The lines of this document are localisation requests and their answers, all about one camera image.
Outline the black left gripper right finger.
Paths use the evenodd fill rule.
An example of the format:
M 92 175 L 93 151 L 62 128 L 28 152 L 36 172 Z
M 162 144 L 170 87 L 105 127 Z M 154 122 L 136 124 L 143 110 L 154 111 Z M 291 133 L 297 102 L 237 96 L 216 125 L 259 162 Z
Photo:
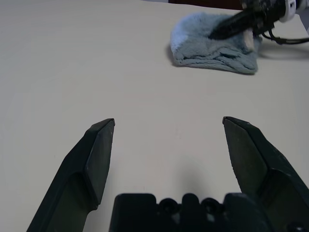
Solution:
M 309 230 L 309 189 L 259 128 L 223 118 L 231 165 L 240 190 L 262 207 L 277 232 Z

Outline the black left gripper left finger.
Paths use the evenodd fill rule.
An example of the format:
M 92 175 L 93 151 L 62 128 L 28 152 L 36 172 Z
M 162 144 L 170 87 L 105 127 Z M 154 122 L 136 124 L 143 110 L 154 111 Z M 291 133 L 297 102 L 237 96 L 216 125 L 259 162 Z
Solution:
M 114 119 L 92 125 L 63 159 L 29 232 L 81 232 L 101 204 L 112 151 Z

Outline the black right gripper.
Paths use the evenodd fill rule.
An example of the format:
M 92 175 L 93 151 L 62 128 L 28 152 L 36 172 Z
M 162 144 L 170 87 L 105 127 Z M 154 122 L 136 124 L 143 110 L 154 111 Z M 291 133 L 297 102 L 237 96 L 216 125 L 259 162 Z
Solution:
M 286 12 L 284 0 L 241 0 L 240 2 L 244 11 L 221 21 L 210 33 L 210 39 L 225 40 L 250 28 L 253 31 L 269 31 Z

